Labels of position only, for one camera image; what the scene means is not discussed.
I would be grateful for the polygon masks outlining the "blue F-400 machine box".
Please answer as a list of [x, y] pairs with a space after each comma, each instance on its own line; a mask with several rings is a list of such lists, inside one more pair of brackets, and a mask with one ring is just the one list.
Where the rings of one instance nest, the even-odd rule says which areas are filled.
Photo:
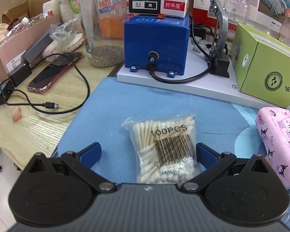
[[141, 14], [124, 23], [125, 67], [131, 72], [146, 70], [153, 65], [168, 77], [185, 71], [190, 18]]

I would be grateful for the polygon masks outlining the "black white red pen box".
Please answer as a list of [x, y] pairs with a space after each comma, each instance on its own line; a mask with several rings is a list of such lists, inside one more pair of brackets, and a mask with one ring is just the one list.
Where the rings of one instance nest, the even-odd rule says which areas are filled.
[[130, 13], [184, 18], [189, 0], [129, 0], [128, 4]]

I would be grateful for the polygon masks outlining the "black power adapter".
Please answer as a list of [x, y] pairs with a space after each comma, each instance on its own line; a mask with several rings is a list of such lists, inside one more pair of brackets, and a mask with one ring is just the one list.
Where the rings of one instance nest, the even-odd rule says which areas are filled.
[[32, 70], [26, 62], [9, 72], [8, 78], [0, 83], [0, 106], [8, 102], [14, 89], [31, 74]]

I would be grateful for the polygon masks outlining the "blue cloth mat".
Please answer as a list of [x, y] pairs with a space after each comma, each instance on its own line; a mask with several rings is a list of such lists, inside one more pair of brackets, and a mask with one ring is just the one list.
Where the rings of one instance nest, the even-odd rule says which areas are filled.
[[159, 88], [118, 82], [105, 78], [76, 114], [53, 155], [78, 152], [92, 143], [102, 148], [92, 170], [111, 182], [135, 183], [136, 153], [127, 119], [153, 120], [183, 114], [195, 116], [196, 140], [217, 152], [229, 151], [239, 158], [258, 153], [270, 159], [280, 179], [287, 178], [287, 161], [269, 128], [259, 129], [254, 108]]

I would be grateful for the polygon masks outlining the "pink-lid clear bottle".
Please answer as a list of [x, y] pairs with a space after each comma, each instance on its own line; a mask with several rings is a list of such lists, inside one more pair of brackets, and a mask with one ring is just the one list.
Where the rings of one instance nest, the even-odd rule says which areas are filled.
[[290, 9], [285, 10], [284, 21], [281, 25], [278, 39], [290, 47]]

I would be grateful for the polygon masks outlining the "brown cardboard tray box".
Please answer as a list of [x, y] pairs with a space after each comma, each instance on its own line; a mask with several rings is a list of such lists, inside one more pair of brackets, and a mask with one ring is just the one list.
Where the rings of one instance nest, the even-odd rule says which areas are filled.
[[59, 15], [53, 15], [18, 33], [6, 43], [0, 43], [0, 81], [8, 78], [8, 73], [12, 70], [12, 64], [17, 63], [14, 59], [21, 57], [42, 34], [49, 30], [52, 24], [60, 21]]

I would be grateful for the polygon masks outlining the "stack of paper cups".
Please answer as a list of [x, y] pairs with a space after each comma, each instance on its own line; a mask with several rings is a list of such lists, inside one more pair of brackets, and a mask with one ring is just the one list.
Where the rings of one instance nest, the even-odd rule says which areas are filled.
[[60, 16], [63, 22], [79, 18], [78, 0], [58, 0]]

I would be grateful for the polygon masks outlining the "red-edged smartphone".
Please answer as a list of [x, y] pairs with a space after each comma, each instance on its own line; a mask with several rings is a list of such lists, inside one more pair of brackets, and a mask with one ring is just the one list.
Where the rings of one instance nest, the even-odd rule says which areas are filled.
[[70, 52], [59, 55], [26, 85], [26, 89], [31, 92], [45, 93], [74, 62], [82, 57], [82, 52]]

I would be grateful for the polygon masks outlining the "pink Kuromi tissue pack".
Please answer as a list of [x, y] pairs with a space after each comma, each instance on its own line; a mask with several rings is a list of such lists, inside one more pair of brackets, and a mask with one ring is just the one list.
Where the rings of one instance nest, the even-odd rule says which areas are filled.
[[263, 107], [255, 123], [264, 143], [272, 168], [290, 189], [290, 111], [279, 107]]

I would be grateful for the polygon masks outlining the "cotton swab bag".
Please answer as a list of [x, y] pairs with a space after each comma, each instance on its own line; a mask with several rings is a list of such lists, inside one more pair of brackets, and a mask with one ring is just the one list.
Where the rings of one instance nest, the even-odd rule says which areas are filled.
[[137, 160], [137, 183], [183, 184], [200, 173], [194, 114], [122, 125], [130, 135]]

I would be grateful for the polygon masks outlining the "green cardboard box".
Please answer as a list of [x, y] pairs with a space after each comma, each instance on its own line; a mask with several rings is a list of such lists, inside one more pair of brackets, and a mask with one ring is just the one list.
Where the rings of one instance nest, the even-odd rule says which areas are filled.
[[280, 107], [290, 105], [290, 47], [238, 24], [230, 49], [239, 90]]

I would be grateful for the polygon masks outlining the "red-lid clear jar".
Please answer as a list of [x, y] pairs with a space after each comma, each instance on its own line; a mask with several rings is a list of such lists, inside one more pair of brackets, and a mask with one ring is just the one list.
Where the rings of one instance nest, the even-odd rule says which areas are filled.
[[235, 32], [238, 24], [246, 24], [249, 17], [249, 0], [224, 0], [224, 9], [228, 17], [228, 30]]

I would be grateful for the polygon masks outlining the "tall clear plastic jar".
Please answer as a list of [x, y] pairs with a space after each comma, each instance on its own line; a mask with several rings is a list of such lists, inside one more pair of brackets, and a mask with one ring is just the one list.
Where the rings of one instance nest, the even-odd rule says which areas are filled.
[[124, 61], [127, 0], [78, 0], [86, 53], [93, 67], [113, 67]]

